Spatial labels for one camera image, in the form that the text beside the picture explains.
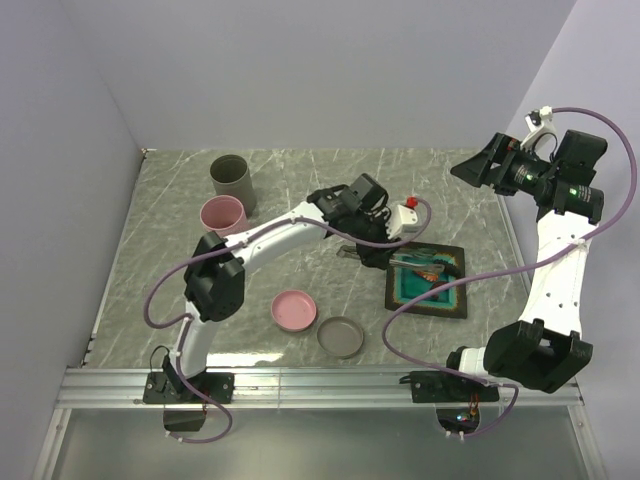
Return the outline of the metal serving tongs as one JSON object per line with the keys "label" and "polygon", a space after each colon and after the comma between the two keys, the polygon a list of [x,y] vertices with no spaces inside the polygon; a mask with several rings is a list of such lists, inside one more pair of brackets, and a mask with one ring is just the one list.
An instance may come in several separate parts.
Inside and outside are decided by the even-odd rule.
{"label": "metal serving tongs", "polygon": [[418,249],[413,252],[407,249],[400,249],[393,254],[385,254],[384,252],[376,250],[372,258],[374,259],[374,268],[387,269],[394,267],[410,271],[426,268],[428,265],[434,265],[433,260],[436,259],[434,253],[429,249]]}

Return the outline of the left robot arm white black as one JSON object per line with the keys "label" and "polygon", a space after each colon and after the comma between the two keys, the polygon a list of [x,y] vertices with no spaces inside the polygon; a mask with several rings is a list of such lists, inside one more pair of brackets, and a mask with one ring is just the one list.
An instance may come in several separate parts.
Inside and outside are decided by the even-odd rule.
{"label": "left robot arm white black", "polygon": [[180,337],[163,361],[166,388],[180,402],[202,390],[209,348],[218,324],[242,306],[247,278],[283,254],[336,234],[355,242],[361,263],[384,269],[403,234],[418,224],[409,207],[388,206],[387,191],[371,176],[351,185],[319,189],[293,210],[248,231],[205,234],[184,267],[186,311]]}

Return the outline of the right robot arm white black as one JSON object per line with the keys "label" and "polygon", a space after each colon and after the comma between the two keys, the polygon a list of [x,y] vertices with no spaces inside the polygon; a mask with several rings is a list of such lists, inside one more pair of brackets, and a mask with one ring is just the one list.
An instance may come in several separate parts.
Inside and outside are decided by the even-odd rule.
{"label": "right robot arm white black", "polygon": [[582,338],[580,297],[590,242],[602,216],[604,194],[592,187],[605,139],[569,130],[551,160],[497,133],[471,159],[452,168],[466,183],[500,195],[529,194],[538,208],[538,268],[520,318],[498,330],[482,348],[459,348],[441,376],[444,393],[466,398],[475,375],[513,380],[553,393],[586,367],[593,347]]}

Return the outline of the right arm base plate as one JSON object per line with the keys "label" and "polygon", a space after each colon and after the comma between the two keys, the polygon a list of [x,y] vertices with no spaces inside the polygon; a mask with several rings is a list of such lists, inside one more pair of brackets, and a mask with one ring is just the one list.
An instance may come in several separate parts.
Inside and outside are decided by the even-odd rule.
{"label": "right arm base plate", "polygon": [[469,403],[471,400],[493,403],[500,399],[497,387],[440,371],[412,371],[402,376],[399,384],[410,387],[414,404]]}

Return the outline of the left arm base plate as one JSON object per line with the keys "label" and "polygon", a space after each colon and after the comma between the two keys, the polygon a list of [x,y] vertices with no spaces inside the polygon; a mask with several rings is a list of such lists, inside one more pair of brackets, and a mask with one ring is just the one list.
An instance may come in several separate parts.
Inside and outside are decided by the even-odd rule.
{"label": "left arm base plate", "polygon": [[203,395],[220,404],[230,404],[235,388],[235,376],[230,372],[202,372],[188,380],[189,389],[176,375],[164,371],[148,374],[142,402],[149,405],[195,404]]}

